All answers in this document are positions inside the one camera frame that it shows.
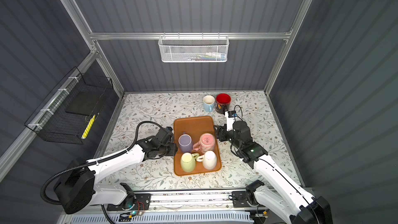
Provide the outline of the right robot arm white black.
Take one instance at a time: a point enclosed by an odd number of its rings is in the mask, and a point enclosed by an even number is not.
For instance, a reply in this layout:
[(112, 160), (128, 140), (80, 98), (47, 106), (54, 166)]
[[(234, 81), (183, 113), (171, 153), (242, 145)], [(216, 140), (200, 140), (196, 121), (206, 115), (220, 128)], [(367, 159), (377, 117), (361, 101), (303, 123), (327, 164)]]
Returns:
[(244, 121), (214, 126), (215, 136), (235, 147), (233, 154), (263, 176), (273, 190), (256, 180), (246, 187), (246, 199), (252, 206), (263, 205), (286, 224), (331, 224), (331, 207), (323, 197), (314, 197), (293, 181), (272, 159), (268, 152), (251, 136)]

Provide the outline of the black skull pattern mug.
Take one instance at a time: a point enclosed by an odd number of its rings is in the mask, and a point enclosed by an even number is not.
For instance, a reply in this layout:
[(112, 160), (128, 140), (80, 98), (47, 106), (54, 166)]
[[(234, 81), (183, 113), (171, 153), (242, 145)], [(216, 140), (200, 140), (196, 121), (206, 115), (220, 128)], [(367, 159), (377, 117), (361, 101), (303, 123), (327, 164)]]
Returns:
[(224, 115), (229, 110), (231, 97), (226, 93), (220, 93), (216, 96), (216, 112)]

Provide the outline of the pink ghost mug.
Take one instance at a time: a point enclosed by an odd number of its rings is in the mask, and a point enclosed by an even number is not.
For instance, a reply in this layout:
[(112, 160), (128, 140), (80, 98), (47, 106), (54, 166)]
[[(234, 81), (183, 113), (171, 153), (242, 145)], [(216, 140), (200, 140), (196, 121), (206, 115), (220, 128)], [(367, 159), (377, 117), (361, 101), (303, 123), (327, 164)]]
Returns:
[(216, 138), (210, 133), (204, 133), (201, 135), (198, 142), (193, 145), (195, 152), (201, 152), (202, 154), (207, 151), (214, 151), (216, 144)]

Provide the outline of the orange plastic tray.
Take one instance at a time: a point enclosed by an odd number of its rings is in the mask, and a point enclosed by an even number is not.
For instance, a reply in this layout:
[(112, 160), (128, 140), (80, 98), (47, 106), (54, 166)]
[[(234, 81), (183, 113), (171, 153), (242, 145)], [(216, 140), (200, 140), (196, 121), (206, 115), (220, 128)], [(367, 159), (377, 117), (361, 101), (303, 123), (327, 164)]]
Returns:
[[(180, 165), (181, 156), (184, 154), (181, 152), (178, 144), (178, 139), (183, 134), (188, 134), (191, 136), (193, 145), (199, 141), (200, 137), (204, 133), (210, 133), (215, 137), (214, 132), (214, 122), (210, 116), (201, 117), (190, 117), (190, 118), (180, 118), (174, 121), (174, 143), (177, 145), (177, 153), (174, 158), (174, 173), (178, 176), (193, 175), (200, 173), (216, 172), (221, 169), (221, 157), (218, 148), (218, 142), (216, 139), (214, 153), (217, 156), (217, 164), (213, 170), (206, 170), (201, 162), (196, 161), (196, 167), (193, 172), (186, 173), (182, 170)], [(190, 153), (199, 153), (200, 156), (203, 155), (201, 152), (191, 151)]]

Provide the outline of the light green mug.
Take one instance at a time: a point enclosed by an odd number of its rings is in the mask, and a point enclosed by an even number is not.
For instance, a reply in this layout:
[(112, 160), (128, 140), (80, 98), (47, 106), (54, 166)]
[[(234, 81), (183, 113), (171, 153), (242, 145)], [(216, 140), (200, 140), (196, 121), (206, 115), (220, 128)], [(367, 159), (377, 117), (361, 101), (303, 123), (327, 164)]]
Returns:
[(181, 156), (180, 165), (184, 172), (190, 173), (196, 167), (196, 159), (200, 156), (199, 153), (186, 152)]

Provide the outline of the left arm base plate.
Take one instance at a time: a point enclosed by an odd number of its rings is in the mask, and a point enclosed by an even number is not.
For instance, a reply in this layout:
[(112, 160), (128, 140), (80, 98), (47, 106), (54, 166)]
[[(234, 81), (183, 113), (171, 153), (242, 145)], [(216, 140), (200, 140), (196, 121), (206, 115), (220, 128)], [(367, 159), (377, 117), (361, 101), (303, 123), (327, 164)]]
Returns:
[(128, 196), (119, 205), (109, 204), (107, 211), (147, 211), (151, 203), (151, 194), (135, 194)]

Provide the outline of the pens in white basket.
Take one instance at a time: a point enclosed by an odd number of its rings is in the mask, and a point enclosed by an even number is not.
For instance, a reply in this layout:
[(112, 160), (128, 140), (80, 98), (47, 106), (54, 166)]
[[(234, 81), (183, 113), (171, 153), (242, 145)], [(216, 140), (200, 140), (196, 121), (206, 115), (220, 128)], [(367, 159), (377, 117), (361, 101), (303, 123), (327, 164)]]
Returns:
[(185, 59), (190, 61), (226, 61), (227, 54), (220, 52), (207, 52), (192, 54), (188, 57), (185, 57)]

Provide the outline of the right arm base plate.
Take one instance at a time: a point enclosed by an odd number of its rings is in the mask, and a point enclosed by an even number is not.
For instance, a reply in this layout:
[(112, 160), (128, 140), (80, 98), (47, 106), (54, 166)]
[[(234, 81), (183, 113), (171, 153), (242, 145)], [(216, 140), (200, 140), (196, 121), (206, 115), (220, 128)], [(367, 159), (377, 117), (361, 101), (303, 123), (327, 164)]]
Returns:
[(233, 206), (235, 208), (264, 208), (268, 209), (268, 206), (260, 204), (257, 202), (255, 195), (260, 193), (259, 190), (254, 192), (247, 191), (247, 190), (236, 190), (232, 191), (231, 194), (228, 196), (229, 200), (233, 202)]

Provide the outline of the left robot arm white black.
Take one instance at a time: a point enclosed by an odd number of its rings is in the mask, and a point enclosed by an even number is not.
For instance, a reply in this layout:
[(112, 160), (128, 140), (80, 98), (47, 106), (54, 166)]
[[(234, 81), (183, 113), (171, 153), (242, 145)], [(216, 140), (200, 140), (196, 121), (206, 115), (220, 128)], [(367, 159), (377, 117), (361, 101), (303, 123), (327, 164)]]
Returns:
[(73, 161), (53, 189), (66, 214), (74, 214), (86, 206), (105, 204), (119, 205), (129, 211), (138, 205), (133, 190), (126, 183), (101, 186), (100, 181), (146, 160), (173, 157), (177, 150), (173, 129), (161, 128), (155, 136), (137, 141), (130, 150), (88, 160), (83, 168), (78, 167), (79, 160)]

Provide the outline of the white cream mug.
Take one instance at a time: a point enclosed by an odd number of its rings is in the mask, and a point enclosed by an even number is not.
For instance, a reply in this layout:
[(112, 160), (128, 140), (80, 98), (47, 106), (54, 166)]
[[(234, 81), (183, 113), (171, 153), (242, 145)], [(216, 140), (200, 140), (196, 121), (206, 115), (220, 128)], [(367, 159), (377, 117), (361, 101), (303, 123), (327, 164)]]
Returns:
[(205, 152), (203, 155), (197, 157), (196, 161), (201, 162), (202, 166), (206, 170), (213, 170), (217, 164), (217, 156), (212, 150), (209, 150)]

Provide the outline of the light blue mug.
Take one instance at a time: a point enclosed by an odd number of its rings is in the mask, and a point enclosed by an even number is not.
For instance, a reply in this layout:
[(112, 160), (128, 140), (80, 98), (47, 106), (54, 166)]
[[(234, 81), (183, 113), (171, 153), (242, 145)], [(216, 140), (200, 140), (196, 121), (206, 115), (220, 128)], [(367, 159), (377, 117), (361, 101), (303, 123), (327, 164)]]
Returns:
[(215, 108), (216, 100), (212, 95), (203, 97), (203, 108), (206, 112), (211, 113)]

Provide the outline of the yellow marker pen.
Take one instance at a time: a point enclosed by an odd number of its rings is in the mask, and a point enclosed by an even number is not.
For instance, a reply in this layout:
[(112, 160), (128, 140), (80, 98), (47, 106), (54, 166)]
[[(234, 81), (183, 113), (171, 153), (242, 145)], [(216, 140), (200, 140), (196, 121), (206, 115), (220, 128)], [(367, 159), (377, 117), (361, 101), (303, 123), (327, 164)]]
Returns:
[(96, 120), (96, 115), (93, 115), (93, 117), (89, 120), (89, 122), (88, 122), (88, 124), (87, 124), (87, 126), (86, 126), (86, 128), (85, 128), (85, 130), (84, 130), (84, 132), (82, 134), (82, 136), (81, 136), (81, 138), (83, 140), (87, 138), (87, 136), (88, 136), (88, 134), (89, 134), (89, 132), (90, 132), (95, 120)]

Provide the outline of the floral table mat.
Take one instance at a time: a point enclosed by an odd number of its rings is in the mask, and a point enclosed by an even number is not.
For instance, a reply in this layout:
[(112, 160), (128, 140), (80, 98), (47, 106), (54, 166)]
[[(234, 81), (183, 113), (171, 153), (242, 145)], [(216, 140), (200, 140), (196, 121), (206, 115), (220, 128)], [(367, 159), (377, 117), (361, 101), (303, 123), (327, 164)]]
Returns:
[[(261, 91), (231, 91), (230, 108), (247, 122), (255, 142), (263, 146), (278, 166), (299, 182), (291, 157), (277, 123)], [(158, 127), (171, 126), (178, 118), (204, 116), (203, 92), (129, 94), (112, 132), (106, 154), (128, 147), (136, 134), (145, 138), (156, 134)], [(221, 169), (217, 172), (178, 176), (174, 160), (165, 157), (124, 168), (102, 180), (104, 185), (127, 183), (134, 190), (184, 190), (243, 188), (260, 179), (260, 174), (241, 162), (227, 142), (219, 144)]]

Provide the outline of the purple mug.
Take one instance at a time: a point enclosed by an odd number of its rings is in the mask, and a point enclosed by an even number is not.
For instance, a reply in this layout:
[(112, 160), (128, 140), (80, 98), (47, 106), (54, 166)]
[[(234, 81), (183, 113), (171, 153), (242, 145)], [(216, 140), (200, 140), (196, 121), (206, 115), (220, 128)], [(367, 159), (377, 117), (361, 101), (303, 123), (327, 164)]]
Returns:
[(178, 139), (178, 144), (181, 152), (187, 153), (193, 150), (193, 141), (190, 135), (183, 134)]

